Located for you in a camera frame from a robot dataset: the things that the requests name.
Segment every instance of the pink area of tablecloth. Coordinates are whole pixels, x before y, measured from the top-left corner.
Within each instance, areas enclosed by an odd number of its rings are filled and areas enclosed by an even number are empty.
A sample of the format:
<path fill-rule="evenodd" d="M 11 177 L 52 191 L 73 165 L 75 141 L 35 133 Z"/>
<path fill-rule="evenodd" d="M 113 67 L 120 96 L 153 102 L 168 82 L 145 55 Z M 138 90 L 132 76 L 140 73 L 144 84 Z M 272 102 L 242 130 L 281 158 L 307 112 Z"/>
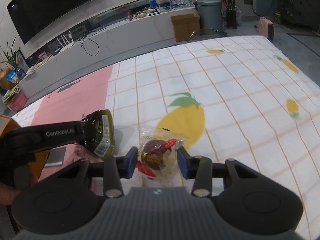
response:
<path fill-rule="evenodd" d="M 71 82 L 73 85 L 68 84 L 69 87 L 65 90 L 62 87 L 47 95 L 36 111 L 31 125 L 78 121 L 87 114 L 104 109 L 112 68 L 113 65 L 95 71 Z M 90 158 L 91 162 L 100 161 L 87 155 L 84 148 L 70 144 L 67 145 L 63 166 L 43 169 L 40 179 L 82 157 Z"/>

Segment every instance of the plant pot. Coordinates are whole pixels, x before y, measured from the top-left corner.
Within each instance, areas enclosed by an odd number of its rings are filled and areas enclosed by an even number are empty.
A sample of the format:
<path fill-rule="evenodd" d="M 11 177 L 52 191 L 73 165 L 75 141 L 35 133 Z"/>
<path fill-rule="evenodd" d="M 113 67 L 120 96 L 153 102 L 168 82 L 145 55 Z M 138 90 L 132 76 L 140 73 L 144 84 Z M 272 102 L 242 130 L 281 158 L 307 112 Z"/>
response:
<path fill-rule="evenodd" d="M 232 29 L 237 29 L 238 24 L 237 24 L 237 12 L 236 11 L 231 11 L 227 10 L 227 27 L 232 28 Z"/>
<path fill-rule="evenodd" d="M 14 87 L 14 84 L 5 78 L 10 70 L 10 68 L 0 70 L 0 86 L 5 90 L 10 90 Z"/>

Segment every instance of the barcode label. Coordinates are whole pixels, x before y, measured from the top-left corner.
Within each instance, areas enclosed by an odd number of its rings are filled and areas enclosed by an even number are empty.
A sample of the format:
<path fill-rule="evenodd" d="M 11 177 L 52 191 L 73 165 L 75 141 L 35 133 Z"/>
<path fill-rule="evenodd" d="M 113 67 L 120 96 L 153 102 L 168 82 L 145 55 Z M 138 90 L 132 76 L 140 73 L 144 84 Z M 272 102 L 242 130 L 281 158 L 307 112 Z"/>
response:
<path fill-rule="evenodd" d="M 110 143 L 102 141 L 99 143 L 98 147 L 94 150 L 94 153 L 100 157 L 103 157 L 107 152 Z"/>

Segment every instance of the green snack package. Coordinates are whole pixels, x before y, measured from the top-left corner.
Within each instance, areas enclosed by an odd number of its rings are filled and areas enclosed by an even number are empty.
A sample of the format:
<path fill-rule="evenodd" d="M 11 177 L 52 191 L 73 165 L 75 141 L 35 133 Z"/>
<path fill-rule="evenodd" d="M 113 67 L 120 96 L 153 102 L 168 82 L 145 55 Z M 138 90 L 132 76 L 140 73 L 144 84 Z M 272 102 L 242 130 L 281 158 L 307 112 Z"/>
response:
<path fill-rule="evenodd" d="M 81 144 L 102 160 L 112 156 L 115 139 L 111 112 L 108 109 L 95 111 L 82 119 L 81 123 L 84 130 L 95 128 L 95 131 L 90 131 L 95 133 L 94 139 L 85 140 Z"/>

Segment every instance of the orange object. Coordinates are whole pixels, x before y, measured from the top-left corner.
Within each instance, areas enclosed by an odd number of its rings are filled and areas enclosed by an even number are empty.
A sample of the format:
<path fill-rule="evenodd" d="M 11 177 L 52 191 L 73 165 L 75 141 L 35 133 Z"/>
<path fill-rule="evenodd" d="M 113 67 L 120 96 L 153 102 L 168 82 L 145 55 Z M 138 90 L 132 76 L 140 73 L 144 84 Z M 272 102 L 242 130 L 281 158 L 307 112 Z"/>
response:
<path fill-rule="evenodd" d="M 5 79 L 5 76 L 10 70 L 11 69 L 9 68 L 0 70 L 0 86 L 5 90 L 10 90 L 14 87 L 14 84 L 11 81 Z"/>
<path fill-rule="evenodd" d="M 20 128 L 20 125 L 18 125 L 18 123 L 14 119 L 6 115 L 0 115 L 0 135 L 1 136 L 17 128 Z M 48 156 L 49 156 L 49 151 L 37 152 L 35 153 L 36 162 L 28 164 L 31 167 L 32 172 L 36 174 L 38 178 L 41 175 L 42 169 L 45 165 L 45 162 L 47 161 Z"/>

